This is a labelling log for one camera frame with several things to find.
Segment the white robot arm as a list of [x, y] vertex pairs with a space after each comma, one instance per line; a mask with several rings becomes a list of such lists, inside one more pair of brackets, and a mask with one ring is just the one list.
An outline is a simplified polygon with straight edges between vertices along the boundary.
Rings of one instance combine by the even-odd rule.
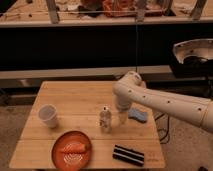
[[137, 103], [213, 133], [211, 99], [148, 89], [135, 71], [129, 71], [118, 80], [113, 86], [113, 93], [119, 111], [127, 111], [132, 103]]

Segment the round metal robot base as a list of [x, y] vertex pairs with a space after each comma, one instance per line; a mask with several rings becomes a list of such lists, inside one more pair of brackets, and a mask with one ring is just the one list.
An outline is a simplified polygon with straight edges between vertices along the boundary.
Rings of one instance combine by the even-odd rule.
[[176, 77], [213, 76], [213, 38], [176, 43], [173, 55], [171, 69]]

